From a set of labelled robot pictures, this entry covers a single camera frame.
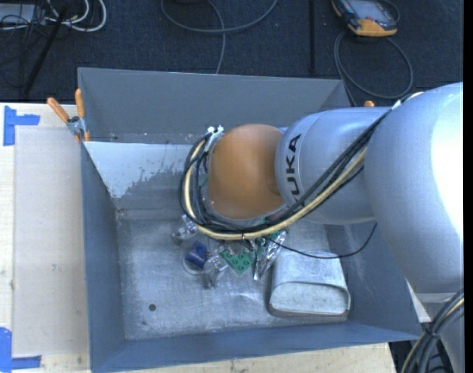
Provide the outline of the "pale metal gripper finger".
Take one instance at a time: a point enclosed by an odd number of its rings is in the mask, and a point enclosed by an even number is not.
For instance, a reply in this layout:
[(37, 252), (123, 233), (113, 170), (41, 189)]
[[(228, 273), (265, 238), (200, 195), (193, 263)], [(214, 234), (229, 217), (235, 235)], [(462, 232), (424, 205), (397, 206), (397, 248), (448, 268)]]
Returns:
[(180, 218), (179, 225), (171, 234), (172, 241), (175, 245), (180, 246), (183, 242), (192, 239), (198, 232), (195, 223), (183, 214)]
[(229, 268), (227, 261), (221, 255), (210, 257), (203, 265), (202, 277), (206, 288), (215, 288), (219, 279)]

